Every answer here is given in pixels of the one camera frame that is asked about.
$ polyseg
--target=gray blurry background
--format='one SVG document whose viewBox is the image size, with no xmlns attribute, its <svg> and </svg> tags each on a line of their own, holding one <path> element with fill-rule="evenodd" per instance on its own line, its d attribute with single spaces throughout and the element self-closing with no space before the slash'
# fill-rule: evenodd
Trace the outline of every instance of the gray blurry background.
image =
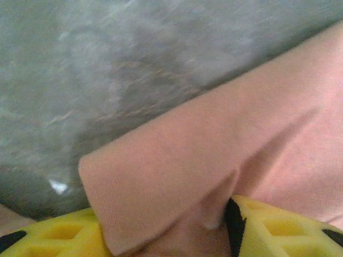
<svg viewBox="0 0 343 257">
<path fill-rule="evenodd" d="M 342 18 L 342 0 L 0 0 L 0 203 L 87 207 L 82 155 Z"/>
</svg>

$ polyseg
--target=gray fabric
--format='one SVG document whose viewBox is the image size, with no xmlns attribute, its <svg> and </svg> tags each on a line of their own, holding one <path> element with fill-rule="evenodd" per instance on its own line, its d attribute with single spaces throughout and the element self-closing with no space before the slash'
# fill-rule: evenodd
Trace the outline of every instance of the gray fabric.
<svg viewBox="0 0 343 257">
<path fill-rule="evenodd" d="M 333 24 L 343 1 L 2 0 L 0 14 L 0 202 L 40 217 L 87 206 L 80 156 Z"/>
</svg>

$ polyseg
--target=fabric fold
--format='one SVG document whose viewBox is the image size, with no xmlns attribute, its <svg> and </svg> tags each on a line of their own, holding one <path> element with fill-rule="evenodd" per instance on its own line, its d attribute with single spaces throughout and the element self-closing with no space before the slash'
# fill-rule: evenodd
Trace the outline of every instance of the fabric fold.
<svg viewBox="0 0 343 257">
<path fill-rule="evenodd" d="M 203 221 L 218 224 L 238 167 L 299 119 L 323 110 L 342 75 L 338 24 L 84 156 L 79 173 L 111 252 L 156 238 L 211 192 L 224 197 Z"/>
</svg>

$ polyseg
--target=pink fabric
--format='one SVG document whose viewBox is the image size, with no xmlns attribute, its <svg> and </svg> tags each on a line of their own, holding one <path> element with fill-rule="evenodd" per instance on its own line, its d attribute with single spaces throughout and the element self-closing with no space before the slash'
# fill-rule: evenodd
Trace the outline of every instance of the pink fabric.
<svg viewBox="0 0 343 257">
<path fill-rule="evenodd" d="M 79 172 L 115 255 L 228 256 L 233 193 L 343 228 L 343 24 L 83 157 Z"/>
</svg>

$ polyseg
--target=yellow plastic object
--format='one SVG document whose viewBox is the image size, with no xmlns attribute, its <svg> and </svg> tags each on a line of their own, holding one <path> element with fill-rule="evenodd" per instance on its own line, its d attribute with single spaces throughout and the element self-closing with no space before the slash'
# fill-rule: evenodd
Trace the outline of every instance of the yellow plastic object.
<svg viewBox="0 0 343 257">
<path fill-rule="evenodd" d="M 343 257 L 343 231 L 259 201 L 233 196 L 226 220 L 233 257 Z"/>
<path fill-rule="evenodd" d="M 1 257 L 110 257 L 91 209 L 37 222 Z"/>
</svg>

